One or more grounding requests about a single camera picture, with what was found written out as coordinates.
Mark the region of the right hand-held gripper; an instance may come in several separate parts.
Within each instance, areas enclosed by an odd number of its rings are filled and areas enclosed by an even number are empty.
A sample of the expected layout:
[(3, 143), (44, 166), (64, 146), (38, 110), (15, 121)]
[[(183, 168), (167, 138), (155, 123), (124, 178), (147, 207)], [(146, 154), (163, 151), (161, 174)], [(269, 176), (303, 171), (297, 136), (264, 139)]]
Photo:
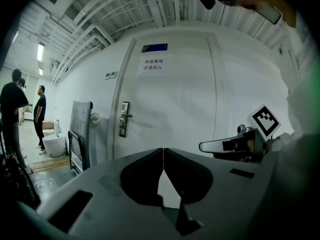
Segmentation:
[(235, 137), (201, 142), (199, 150), (213, 153), (216, 159), (261, 163), (268, 150), (268, 140), (273, 137), (281, 123), (265, 104), (249, 114), (248, 119), (252, 125), (239, 125)]

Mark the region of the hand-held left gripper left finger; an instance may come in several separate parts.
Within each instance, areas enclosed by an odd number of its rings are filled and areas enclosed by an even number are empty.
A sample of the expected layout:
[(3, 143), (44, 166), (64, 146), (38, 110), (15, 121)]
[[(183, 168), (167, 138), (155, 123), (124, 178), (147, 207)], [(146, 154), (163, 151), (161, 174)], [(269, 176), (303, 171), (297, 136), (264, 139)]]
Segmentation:
[(85, 170), (37, 212), (66, 236), (81, 240), (173, 240), (158, 183), (163, 150), (131, 154)]

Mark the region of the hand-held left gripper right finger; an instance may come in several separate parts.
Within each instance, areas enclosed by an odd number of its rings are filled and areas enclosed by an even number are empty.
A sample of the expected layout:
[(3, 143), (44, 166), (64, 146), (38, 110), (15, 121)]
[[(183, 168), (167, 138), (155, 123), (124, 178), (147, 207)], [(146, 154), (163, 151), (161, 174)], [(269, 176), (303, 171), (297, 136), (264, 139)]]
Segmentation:
[(261, 163), (163, 151), (163, 169), (181, 197), (175, 229), (184, 240), (247, 240), (277, 153)]

